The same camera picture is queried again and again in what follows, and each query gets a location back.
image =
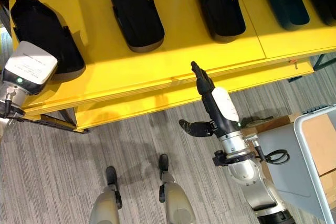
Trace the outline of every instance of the black cable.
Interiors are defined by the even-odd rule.
[[[272,159],[273,156],[279,155],[279,154],[282,154],[279,158]],[[273,165],[283,165],[284,163],[287,163],[289,160],[290,160],[290,156],[287,150],[276,150],[276,151],[273,151],[265,155],[265,161]]]
[[[12,101],[11,100],[8,100],[6,99],[5,100],[5,111],[4,111],[4,118],[7,118],[8,115],[10,114],[10,110],[12,108]]]

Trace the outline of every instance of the robotic hand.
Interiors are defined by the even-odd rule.
[[[32,43],[21,41],[2,70],[0,138],[13,119],[24,116],[27,96],[38,94],[57,67],[57,59]]]
[[[213,134],[217,136],[223,145],[224,152],[215,152],[213,158],[215,166],[227,167],[230,176],[240,185],[247,202],[261,224],[295,224],[276,188],[265,178],[260,161],[256,159],[254,152],[248,149],[246,141],[252,141],[262,161],[273,164],[288,161],[287,151],[277,150],[264,155],[256,136],[243,139],[239,117],[227,91],[215,87],[211,78],[194,61],[191,66],[197,77],[197,90],[212,120],[195,123],[180,120],[180,126],[191,136],[206,137]],[[276,154],[282,154],[282,156],[272,159],[271,156]],[[276,163],[285,156],[287,156],[285,161]]]

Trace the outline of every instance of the yellow table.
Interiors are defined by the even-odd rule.
[[[79,78],[50,83],[43,93],[30,97],[24,105],[26,117],[36,120],[42,113],[77,107],[78,129],[199,99],[192,60],[219,78],[219,84],[231,83],[226,88],[235,91],[311,73],[307,61],[296,69],[289,60],[336,49],[336,28],[325,26],[309,4],[312,25],[288,32],[277,25],[266,0],[239,0],[246,31],[231,43],[218,44],[207,33],[197,0],[154,0],[165,29],[164,42],[153,52],[137,54],[122,37],[110,0],[40,1],[69,26],[87,68]],[[17,44],[13,37],[14,47]],[[97,120],[87,118],[92,109]],[[106,110],[117,116],[106,116]]]

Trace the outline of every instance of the metal frame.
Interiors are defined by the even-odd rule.
[[[320,57],[318,58],[318,60],[316,61],[315,65],[313,67],[314,71],[318,71],[318,70],[320,70],[322,68],[325,68],[327,66],[330,66],[331,64],[336,63],[336,58],[328,60],[325,63],[321,63],[321,61],[324,59],[325,56],[326,56],[326,54],[321,54],[320,55]],[[298,79],[300,79],[302,77],[303,76],[297,76],[297,77],[294,77],[294,78],[290,78],[290,79],[288,79],[288,82],[296,81],[296,80],[298,80]]]
[[[77,131],[77,126],[71,119],[67,110],[60,110],[59,112],[63,116],[64,120],[55,118],[50,115],[45,115],[45,114],[39,115],[40,119],[38,120],[30,120],[27,118],[18,118],[17,120],[19,122],[30,122],[30,123],[35,123],[35,124],[39,124],[39,125],[43,125],[47,127],[52,127],[55,129],[71,131],[71,132],[80,133],[80,134],[86,134],[90,132],[89,129]]]

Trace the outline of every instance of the gray plastic bin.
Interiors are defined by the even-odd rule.
[[[316,217],[334,224],[313,158],[302,132],[302,123],[327,114],[336,129],[336,104],[298,117],[288,124],[258,135],[265,154],[286,149],[290,161],[283,165],[268,164],[276,188],[283,199]]]

